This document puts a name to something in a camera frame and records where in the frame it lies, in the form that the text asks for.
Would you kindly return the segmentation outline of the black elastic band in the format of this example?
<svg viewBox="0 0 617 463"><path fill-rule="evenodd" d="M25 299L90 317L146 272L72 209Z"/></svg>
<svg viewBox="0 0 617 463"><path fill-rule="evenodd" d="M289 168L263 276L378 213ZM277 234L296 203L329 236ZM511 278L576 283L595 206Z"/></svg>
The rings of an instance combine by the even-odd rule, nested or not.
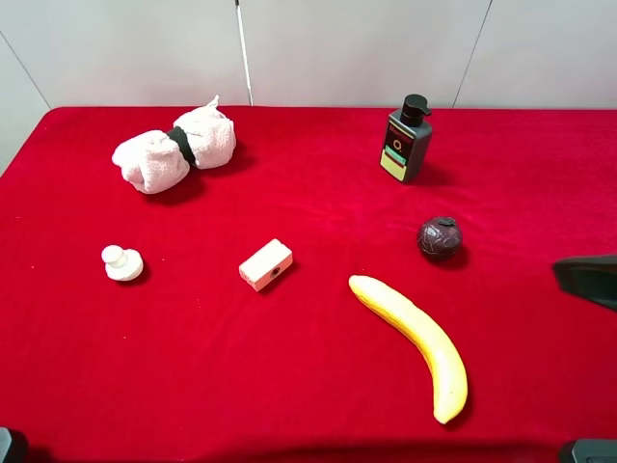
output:
<svg viewBox="0 0 617 463"><path fill-rule="evenodd" d="M186 132L180 126L174 126L167 132L170 139L177 143L183 158L191 166L197 166L196 157L189 144Z"/></svg>

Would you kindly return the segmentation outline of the dark purple round fruit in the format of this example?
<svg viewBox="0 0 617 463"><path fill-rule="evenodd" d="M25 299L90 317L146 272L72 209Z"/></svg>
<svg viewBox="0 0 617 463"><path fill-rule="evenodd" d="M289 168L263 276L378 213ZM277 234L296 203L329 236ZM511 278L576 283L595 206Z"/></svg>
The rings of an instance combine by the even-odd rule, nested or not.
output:
<svg viewBox="0 0 617 463"><path fill-rule="evenodd" d="M416 244L428 259L449 259L462 250L463 234L455 218L438 216L419 227Z"/></svg>

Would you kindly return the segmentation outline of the dark pump soap bottle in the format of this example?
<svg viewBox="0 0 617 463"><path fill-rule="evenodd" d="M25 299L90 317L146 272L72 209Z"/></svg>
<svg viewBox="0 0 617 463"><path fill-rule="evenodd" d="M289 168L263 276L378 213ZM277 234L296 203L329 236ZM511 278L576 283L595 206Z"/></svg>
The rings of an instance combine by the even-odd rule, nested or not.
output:
<svg viewBox="0 0 617 463"><path fill-rule="evenodd" d="M431 115L423 95L406 95L402 106L389 114L380 166L402 183L411 182L420 172L432 138Z"/></svg>

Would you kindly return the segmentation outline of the black base corner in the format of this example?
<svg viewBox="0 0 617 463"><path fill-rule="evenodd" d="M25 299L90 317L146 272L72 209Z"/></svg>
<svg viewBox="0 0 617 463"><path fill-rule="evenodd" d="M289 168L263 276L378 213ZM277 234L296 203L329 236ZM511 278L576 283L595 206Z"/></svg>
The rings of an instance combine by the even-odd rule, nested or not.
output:
<svg viewBox="0 0 617 463"><path fill-rule="evenodd" d="M560 463L617 463L616 439L577 439L559 451Z"/></svg>
<svg viewBox="0 0 617 463"><path fill-rule="evenodd" d="M21 432L0 428L0 463L24 463L27 452L28 441Z"/></svg>

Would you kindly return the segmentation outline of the black base corner right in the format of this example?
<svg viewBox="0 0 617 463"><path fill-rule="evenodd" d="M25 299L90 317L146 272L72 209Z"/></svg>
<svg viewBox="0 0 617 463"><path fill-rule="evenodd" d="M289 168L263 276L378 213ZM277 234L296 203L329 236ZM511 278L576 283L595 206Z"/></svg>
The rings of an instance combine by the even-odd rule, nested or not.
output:
<svg viewBox="0 0 617 463"><path fill-rule="evenodd" d="M617 463L616 439L577 439L559 451L560 463Z"/></svg>

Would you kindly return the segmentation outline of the white pole at wall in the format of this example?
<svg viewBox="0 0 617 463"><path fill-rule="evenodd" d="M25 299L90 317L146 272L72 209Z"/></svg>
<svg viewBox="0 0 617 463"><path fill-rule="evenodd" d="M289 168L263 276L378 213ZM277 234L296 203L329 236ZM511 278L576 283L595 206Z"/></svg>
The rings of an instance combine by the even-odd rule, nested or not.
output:
<svg viewBox="0 0 617 463"><path fill-rule="evenodd" d="M248 104L250 106L253 106L254 97L253 97L250 66L249 66L248 53L247 53L247 43L246 43L246 38L245 38L245 29L244 29L244 24L243 24L241 4L239 0L234 0L234 7L235 7L236 21L237 21L237 27L238 27L238 33L239 33L242 63L243 63L244 76L245 76L245 84L246 84L247 96L248 96Z"/></svg>

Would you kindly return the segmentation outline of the white mushroom toy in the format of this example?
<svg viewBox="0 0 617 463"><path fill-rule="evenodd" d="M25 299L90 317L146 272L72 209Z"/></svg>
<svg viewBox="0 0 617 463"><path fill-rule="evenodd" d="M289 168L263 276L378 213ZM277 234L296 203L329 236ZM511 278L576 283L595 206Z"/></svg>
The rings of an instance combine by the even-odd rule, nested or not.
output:
<svg viewBox="0 0 617 463"><path fill-rule="evenodd" d="M101 259L107 277L116 282L135 280L144 269L144 261L138 251L118 245L106 246L101 252Z"/></svg>

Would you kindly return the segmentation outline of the beige wooden block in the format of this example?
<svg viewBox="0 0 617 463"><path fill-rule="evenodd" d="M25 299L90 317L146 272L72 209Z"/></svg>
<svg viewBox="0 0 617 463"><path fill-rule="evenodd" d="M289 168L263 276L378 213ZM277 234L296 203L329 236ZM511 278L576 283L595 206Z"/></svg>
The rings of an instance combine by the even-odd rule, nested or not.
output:
<svg viewBox="0 0 617 463"><path fill-rule="evenodd" d="M239 274L252 289L261 291L292 263L292 251L278 239L272 239L239 265Z"/></svg>

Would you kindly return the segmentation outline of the yellow banana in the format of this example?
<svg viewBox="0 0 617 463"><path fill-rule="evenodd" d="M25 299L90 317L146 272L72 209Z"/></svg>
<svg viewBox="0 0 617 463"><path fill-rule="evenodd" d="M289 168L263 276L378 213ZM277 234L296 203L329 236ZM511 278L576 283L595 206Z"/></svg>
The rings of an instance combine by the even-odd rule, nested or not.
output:
<svg viewBox="0 0 617 463"><path fill-rule="evenodd" d="M420 352L433 384L433 415L447 424L464 409L469 383L463 359L454 343L426 312L380 280L353 275L348 285L355 296L405 336Z"/></svg>

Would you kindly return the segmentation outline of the red velvet table cloth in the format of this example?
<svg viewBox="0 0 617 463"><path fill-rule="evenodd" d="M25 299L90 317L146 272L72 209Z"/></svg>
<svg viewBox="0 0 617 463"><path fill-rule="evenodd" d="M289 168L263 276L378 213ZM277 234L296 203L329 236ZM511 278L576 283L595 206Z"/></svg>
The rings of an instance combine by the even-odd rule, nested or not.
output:
<svg viewBox="0 0 617 463"><path fill-rule="evenodd" d="M616 250L612 111L437 110L415 182L385 109L229 107L232 160L153 196L112 163L176 108L48 112L1 177L1 423L37 462L539 462L616 434L616 314L557 286ZM463 248L426 258L426 221ZM261 291L239 265L293 263ZM109 245L140 253L109 279ZM416 347L353 275L405 295L467 370L441 424Z"/></svg>

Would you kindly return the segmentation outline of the black base corner left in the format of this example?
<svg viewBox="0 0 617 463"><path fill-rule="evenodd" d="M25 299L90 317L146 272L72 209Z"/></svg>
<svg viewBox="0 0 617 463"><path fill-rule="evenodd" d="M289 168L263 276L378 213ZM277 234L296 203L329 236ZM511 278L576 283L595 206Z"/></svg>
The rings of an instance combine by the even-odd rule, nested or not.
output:
<svg viewBox="0 0 617 463"><path fill-rule="evenodd" d="M24 463L27 452L28 441L21 432L0 428L0 463Z"/></svg>

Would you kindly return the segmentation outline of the rolled pink towel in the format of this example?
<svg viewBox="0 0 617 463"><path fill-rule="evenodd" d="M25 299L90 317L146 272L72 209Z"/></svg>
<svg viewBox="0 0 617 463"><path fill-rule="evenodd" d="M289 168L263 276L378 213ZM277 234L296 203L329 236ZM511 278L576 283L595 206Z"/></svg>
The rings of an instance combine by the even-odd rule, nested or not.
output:
<svg viewBox="0 0 617 463"><path fill-rule="evenodd" d="M186 132L197 166L183 158L177 143L167 135L169 130L150 130L116 147L112 162L121 169L122 178L137 191L151 195L177 185L193 167L209 170L228 164L236 147L234 122L218 106L215 96L179 116L172 126Z"/></svg>

